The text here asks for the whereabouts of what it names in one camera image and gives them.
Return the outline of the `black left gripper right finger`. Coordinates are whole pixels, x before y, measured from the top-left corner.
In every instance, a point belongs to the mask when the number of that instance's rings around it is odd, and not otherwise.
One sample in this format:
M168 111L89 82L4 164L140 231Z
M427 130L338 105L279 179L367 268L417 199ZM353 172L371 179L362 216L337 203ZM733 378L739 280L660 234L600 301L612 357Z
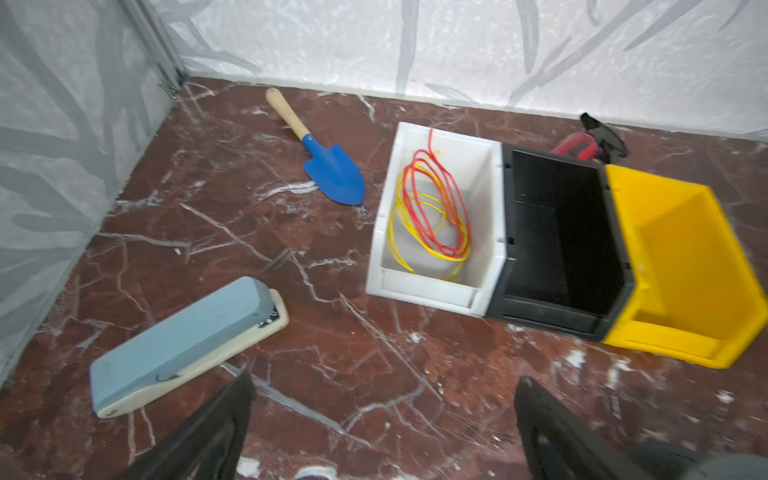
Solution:
M642 468L589 430L530 376L515 390L514 408L534 479L648 479Z

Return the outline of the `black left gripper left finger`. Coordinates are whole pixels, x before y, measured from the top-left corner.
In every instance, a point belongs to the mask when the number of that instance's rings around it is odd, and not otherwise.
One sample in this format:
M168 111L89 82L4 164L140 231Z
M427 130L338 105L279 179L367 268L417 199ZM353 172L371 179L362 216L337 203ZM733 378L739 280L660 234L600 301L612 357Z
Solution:
M223 388L119 479L232 479L249 428L255 389L247 372Z

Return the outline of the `grey perforated cable spool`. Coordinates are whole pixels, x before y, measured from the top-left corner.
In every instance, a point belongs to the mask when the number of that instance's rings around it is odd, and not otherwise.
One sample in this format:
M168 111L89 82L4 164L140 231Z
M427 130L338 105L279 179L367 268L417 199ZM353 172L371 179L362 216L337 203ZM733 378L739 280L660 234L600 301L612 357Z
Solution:
M706 457L669 442L647 439L627 451L654 479L766 479L767 458L747 454Z

